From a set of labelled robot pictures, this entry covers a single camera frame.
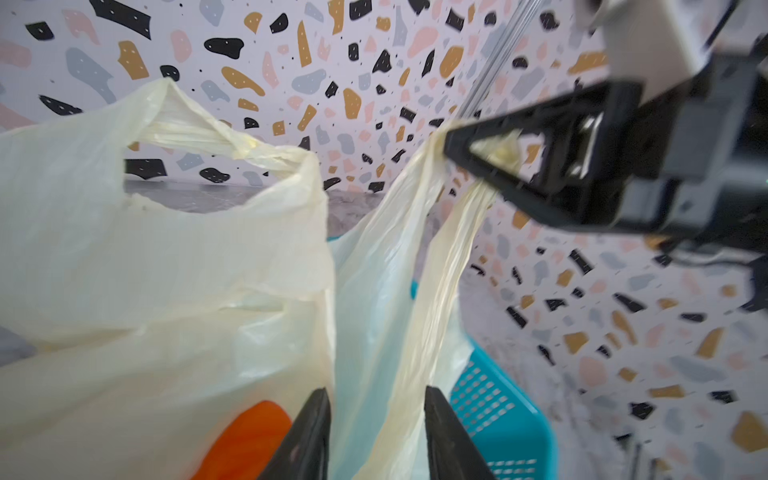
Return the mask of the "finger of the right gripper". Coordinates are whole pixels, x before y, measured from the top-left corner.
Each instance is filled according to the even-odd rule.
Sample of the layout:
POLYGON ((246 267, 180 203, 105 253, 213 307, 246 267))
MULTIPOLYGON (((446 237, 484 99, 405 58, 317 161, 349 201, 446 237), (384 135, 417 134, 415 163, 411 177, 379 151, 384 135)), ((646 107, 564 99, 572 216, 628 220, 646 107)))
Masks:
POLYGON ((446 135, 444 152, 448 156, 468 156, 472 143, 516 130, 551 131, 557 135, 562 129, 579 126, 587 117, 602 119, 593 135, 593 152, 602 155, 614 148, 624 123, 624 83, 603 81, 514 112, 453 128, 446 135))
POLYGON ((525 181, 510 173, 507 167, 494 165, 486 155, 477 155, 468 149, 447 149, 446 156, 538 223, 554 228, 600 227, 589 217, 594 193, 589 181, 551 176, 555 185, 548 189, 525 181))

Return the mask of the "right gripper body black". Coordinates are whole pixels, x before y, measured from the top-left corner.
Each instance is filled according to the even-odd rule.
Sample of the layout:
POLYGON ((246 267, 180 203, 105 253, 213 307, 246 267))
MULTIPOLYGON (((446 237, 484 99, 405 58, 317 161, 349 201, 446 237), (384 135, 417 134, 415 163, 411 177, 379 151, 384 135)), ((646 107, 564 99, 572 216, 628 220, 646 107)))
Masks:
POLYGON ((593 152, 600 117, 547 144, 539 185, 593 186, 599 228, 656 234, 763 234, 767 230, 767 81, 753 56, 717 55, 693 79, 642 105, 624 83, 615 147, 593 152))

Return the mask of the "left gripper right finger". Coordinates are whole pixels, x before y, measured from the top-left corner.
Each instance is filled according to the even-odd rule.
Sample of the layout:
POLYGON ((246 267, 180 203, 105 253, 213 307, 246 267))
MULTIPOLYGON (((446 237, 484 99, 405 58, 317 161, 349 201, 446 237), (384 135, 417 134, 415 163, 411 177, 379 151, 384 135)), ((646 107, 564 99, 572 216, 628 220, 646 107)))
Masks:
POLYGON ((424 413, 431 480, 495 479, 440 389, 426 387, 424 413))

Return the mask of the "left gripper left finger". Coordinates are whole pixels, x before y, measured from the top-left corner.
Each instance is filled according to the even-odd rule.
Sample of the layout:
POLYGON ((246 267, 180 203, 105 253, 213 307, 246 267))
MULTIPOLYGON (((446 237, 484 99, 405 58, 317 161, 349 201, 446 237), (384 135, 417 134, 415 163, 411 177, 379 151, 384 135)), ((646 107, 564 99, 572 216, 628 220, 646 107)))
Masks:
POLYGON ((258 480, 326 480, 331 422, 327 390, 316 389, 258 480))

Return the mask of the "yellow plastic bag orange prints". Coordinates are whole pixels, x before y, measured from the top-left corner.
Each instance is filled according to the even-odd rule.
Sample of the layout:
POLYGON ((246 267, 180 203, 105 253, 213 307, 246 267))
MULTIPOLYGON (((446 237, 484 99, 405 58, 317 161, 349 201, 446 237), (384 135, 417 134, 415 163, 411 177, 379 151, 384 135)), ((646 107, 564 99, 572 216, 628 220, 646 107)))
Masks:
POLYGON ((330 241, 317 156, 231 129, 169 80, 3 133, 1 325, 36 353, 1 370, 2 477, 257 477, 323 389, 332 478, 426 478, 425 390, 469 360, 458 285, 495 198, 473 184, 415 273, 446 134, 330 241), (173 210, 125 191, 135 142, 275 182, 173 210))

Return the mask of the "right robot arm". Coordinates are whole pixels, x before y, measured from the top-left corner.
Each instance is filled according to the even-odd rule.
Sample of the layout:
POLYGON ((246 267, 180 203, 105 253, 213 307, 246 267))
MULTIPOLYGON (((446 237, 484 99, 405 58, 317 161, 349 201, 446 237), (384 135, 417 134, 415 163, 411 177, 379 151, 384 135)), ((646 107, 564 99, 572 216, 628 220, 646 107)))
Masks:
POLYGON ((752 252, 745 309, 765 309, 767 39, 717 45, 738 7, 700 36, 675 1, 576 2, 609 78, 452 129, 445 155, 549 227, 752 252))

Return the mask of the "teal plastic basket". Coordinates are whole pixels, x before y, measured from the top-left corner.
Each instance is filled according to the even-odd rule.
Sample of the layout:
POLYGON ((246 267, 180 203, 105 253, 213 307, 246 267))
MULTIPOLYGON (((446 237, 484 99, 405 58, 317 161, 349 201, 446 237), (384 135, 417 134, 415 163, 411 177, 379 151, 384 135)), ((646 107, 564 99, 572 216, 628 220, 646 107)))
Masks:
MULTIPOLYGON (((336 404, 331 426, 332 479, 426 479, 428 435, 424 422, 396 438, 395 472, 363 472, 389 412, 389 397, 405 353, 405 334, 422 322, 415 305, 431 286, 447 280, 429 266, 412 281, 412 264, 396 250, 381 261, 351 260, 351 233, 330 239, 336 267, 336 404)), ((461 325, 456 293, 438 295, 446 325, 431 386, 445 395, 463 430, 498 479, 552 479, 557 448, 548 420, 502 369, 471 341, 461 325)))

